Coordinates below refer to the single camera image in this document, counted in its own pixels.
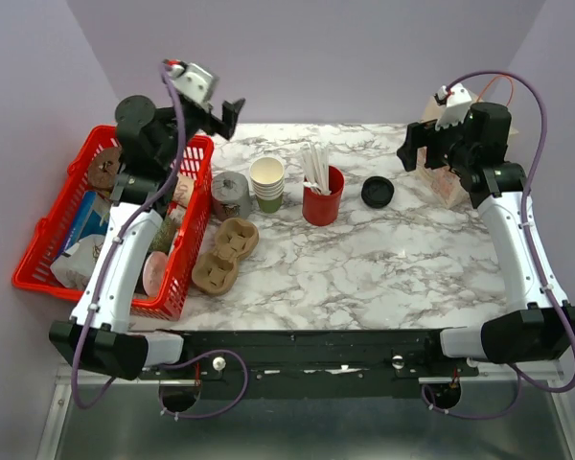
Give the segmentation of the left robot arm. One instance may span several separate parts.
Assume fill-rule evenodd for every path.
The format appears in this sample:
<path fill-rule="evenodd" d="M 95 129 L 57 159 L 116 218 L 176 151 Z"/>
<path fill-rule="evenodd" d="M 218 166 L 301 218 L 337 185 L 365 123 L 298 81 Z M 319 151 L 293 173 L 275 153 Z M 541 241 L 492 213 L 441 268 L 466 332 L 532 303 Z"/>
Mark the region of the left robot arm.
<path fill-rule="evenodd" d="M 188 142 L 200 131 L 230 139 L 244 104 L 244 99 L 223 103 L 219 117 L 211 106 L 182 95 L 171 107 L 158 108 L 142 95 L 117 105 L 121 166 L 101 253 L 69 319 L 53 322 L 49 331 L 50 342 L 74 370 L 124 380 L 134 380 L 156 364 L 174 379 L 192 371 L 194 357 L 180 336 L 129 332 L 130 308 Z"/>

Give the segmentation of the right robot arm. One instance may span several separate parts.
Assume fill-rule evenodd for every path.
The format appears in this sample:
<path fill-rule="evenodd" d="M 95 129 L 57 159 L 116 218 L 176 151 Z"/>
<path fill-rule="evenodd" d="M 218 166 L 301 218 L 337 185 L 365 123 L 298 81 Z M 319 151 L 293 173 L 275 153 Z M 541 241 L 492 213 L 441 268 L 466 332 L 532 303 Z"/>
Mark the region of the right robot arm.
<path fill-rule="evenodd" d="M 506 106 L 474 103 L 455 125 L 409 124 L 398 150 L 409 172 L 424 150 L 427 168 L 447 167 L 459 177 L 492 239 L 509 309 L 479 326 L 442 330 L 440 342 L 421 354 L 435 376 L 453 368 L 458 357 L 496 364 L 557 359 L 575 335 L 575 306 L 553 284 L 532 201 L 524 194 L 526 174 L 505 159 L 511 122 Z"/>

